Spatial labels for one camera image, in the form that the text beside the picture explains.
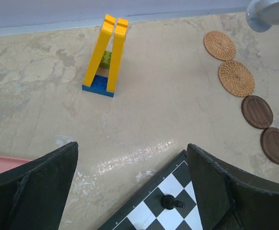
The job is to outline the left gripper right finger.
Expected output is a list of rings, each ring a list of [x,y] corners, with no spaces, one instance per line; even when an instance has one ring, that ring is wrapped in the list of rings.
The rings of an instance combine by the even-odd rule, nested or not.
[[[190,177],[205,230],[279,230],[279,184],[187,146]]]

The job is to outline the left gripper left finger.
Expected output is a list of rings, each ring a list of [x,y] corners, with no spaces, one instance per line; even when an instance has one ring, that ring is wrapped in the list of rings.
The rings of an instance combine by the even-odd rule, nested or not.
[[[0,230],[58,229],[77,162],[78,143],[70,142],[0,173]]]

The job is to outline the dark wooden coaster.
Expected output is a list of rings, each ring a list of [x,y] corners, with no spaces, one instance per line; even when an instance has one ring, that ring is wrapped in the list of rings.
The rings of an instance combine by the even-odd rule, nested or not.
[[[241,104],[245,120],[254,128],[266,129],[273,122],[273,112],[269,104],[256,95],[247,96]]]
[[[279,129],[275,127],[265,129],[261,134],[260,144],[266,157],[279,164]]]

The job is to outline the black white chessboard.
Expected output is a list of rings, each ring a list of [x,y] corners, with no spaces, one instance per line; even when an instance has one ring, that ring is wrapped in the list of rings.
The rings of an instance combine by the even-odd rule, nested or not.
[[[184,203],[168,210],[166,195]],[[201,230],[202,223],[183,150],[126,204],[113,214],[101,230]]]

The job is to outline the woven rattan coaster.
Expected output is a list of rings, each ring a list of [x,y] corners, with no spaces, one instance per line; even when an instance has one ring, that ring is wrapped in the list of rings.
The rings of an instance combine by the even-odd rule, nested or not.
[[[218,76],[222,86],[234,96],[247,97],[255,89],[255,81],[252,74],[238,61],[223,62],[219,66]]]
[[[230,61],[236,55],[234,42],[220,31],[209,31],[204,36],[203,43],[207,52],[218,60]]]

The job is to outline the light blue cup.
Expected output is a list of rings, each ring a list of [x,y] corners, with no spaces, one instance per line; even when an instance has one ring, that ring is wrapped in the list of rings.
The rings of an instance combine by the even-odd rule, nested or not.
[[[279,0],[252,0],[246,10],[246,21],[258,33],[279,25]]]

